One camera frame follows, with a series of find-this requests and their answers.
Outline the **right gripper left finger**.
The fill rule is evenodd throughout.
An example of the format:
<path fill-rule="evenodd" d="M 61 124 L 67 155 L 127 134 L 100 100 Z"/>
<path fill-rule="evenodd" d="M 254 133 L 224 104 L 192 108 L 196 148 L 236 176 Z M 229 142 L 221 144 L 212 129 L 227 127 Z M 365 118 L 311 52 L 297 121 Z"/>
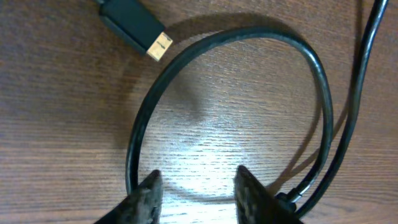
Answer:
<path fill-rule="evenodd" d="M 158 224 L 163 192 L 161 172 L 153 170 L 137 189 L 95 224 Z"/>

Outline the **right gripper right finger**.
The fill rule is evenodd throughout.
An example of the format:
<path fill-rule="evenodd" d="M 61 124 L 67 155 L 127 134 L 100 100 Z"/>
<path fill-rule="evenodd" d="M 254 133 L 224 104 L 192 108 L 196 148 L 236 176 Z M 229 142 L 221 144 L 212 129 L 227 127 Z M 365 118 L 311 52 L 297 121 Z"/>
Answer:
<path fill-rule="evenodd" d="M 234 199 L 239 224 L 302 224 L 292 213 L 295 205 L 271 195 L 245 166 L 237 168 Z"/>

